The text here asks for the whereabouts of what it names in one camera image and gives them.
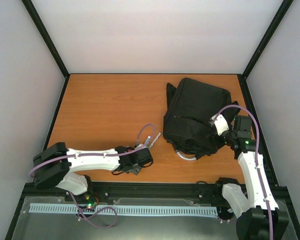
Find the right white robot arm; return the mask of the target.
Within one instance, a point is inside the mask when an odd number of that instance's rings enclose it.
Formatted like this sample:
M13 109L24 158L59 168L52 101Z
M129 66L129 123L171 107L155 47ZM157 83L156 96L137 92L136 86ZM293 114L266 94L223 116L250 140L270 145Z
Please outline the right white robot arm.
M224 180L222 197L236 217L236 234L240 240L280 240L289 224L289 216L280 210L271 192L256 139L252 138L253 120L236 115L229 127L222 114L214 115L211 124L217 135L234 151L243 172L246 190L235 180Z

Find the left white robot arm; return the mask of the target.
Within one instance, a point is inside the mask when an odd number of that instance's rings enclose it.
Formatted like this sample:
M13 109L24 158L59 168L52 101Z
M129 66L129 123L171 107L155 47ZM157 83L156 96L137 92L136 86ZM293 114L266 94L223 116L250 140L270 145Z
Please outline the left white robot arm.
M142 168L153 163L150 150L144 144L85 151L67 148L64 142L58 142L33 158L33 168L29 176L38 190L56 187L71 192L86 202L94 195L92 180L89 176L77 172L105 170L113 175L138 175Z

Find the black student backpack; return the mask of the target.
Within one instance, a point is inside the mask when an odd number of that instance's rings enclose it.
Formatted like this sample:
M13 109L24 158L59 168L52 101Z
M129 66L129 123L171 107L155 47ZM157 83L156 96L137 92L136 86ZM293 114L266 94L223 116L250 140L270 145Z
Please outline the black student backpack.
M217 133L210 124L211 117L223 107L235 105L222 112L230 125L240 112L238 102L231 93L191 78L183 78L177 87L166 85L167 111L163 117L163 137L172 144L177 156L186 161L196 161L215 154L207 136Z

